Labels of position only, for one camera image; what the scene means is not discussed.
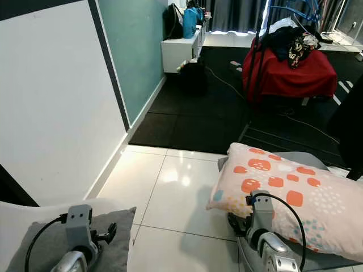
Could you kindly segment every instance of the pillow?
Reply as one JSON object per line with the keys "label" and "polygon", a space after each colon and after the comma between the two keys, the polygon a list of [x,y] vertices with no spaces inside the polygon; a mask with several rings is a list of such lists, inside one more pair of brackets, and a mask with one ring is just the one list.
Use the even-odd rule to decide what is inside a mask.
{"label": "pillow", "polygon": [[[136,208],[134,207],[130,210],[114,211],[92,218],[91,229],[96,229],[98,233],[107,232],[108,226],[111,223],[117,223],[117,231],[112,242],[109,245],[105,242],[100,242],[103,250],[96,263],[92,266],[92,271],[127,271],[130,230],[135,212]],[[6,270],[7,272],[24,271],[28,247],[34,236],[44,225],[33,223],[29,227],[20,248],[15,253]],[[55,223],[48,227],[35,242],[30,257],[29,270],[39,272],[51,271],[67,251],[65,224]]]}
{"label": "pillow", "polygon": [[[363,187],[359,183],[240,143],[232,143],[227,153],[207,209],[245,218],[252,212],[245,197],[253,190],[269,191],[299,215],[309,249],[363,262]],[[272,204],[272,231],[301,244],[294,215],[279,201],[273,199]]]}

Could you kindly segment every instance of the teal wall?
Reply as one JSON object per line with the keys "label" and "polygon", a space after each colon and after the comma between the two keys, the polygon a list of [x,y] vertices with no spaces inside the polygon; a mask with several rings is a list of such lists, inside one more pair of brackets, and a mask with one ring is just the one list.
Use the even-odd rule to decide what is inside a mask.
{"label": "teal wall", "polygon": [[98,0],[131,124],[163,76],[167,0]]}

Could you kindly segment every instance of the pink pillow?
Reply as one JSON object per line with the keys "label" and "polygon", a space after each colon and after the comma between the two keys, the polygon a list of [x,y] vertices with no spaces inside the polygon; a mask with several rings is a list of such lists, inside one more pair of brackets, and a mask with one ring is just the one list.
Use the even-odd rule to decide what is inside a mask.
{"label": "pink pillow", "polygon": [[[253,190],[269,191],[297,212],[309,249],[363,262],[361,184],[240,143],[232,143],[228,154],[207,209],[218,208],[245,218],[252,212],[245,197]],[[272,203],[272,231],[301,244],[294,215],[277,200]]]}

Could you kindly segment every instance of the black wall trim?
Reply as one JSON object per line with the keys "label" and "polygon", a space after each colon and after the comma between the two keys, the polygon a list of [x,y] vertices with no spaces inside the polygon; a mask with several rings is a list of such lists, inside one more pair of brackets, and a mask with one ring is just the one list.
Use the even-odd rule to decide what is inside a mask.
{"label": "black wall trim", "polygon": [[107,48],[106,37],[105,37],[105,34],[103,33],[101,18],[100,18],[100,15],[98,14],[96,0],[88,0],[88,4],[90,5],[93,22],[96,27],[98,40],[100,41],[103,57],[106,62],[109,77],[111,79],[111,83],[113,86],[113,91],[115,92],[117,104],[119,105],[119,109],[120,109],[121,116],[123,118],[125,129],[126,129],[126,131],[128,131],[130,129],[130,126],[129,126],[129,122],[127,120],[127,115],[126,115],[126,111],[124,108],[123,99],[121,97],[121,91],[119,89],[119,85],[117,84],[116,73],[112,66],[111,56],[110,56],[108,48]]}
{"label": "black wall trim", "polygon": [[[0,0],[0,20],[5,20],[30,12],[48,9],[50,7],[56,7],[78,1],[80,0]],[[116,101],[124,122],[125,130],[128,131],[130,129],[130,125],[127,119],[126,110],[124,108],[123,99],[121,97],[121,91],[119,89],[119,85],[117,84],[116,73],[112,66],[111,55],[107,48],[106,37],[102,29],[101,18],[98,14],[98,9],[95,1],[96,0],[88,0],[88,5],[91,10],[93,22],[97,31],[98,40],[101,45],[101,50],[107,66],[109,78],[112,83],[113,91],[116,96]]]}
{"label": "black wall trim", "polygon": [[0,201],[23,206],[38,207],[39,205],[13,179],[0,164]]}

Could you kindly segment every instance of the black rubber mat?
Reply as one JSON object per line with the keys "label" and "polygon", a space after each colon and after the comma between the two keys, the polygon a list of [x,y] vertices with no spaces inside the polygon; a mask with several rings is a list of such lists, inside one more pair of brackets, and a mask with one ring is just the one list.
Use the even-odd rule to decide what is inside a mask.
{"label": "black rubber mat", "polygon": [[[214,73],[242,93],[242,81],[229,70],[229,62],[242,63],[249,48],[203,47],[201,59]],[[363,74],[363,64],[352,52],[324,52],[338,75],[348,86]],[[236,142],[251,112],[251,126],[242,143],[268,151],[305,151],[327,164],[344,167],[337,144],[322,133],[280,116],[273,110],[252,110],[235,91],[206,70],[208,92],[204,95],[186,92],[178,75],[169,74],[146,118],[130,144],[168,147],[225,154],[230,143]],[[343,101],[347,92],[337,85],[336,96]],[[270,104],[285,103],[279,100]],[[326,125],[337,109],[333,99],[311,99],[306,107],[300,100],[289,100],[293,118],[326,132]]]}

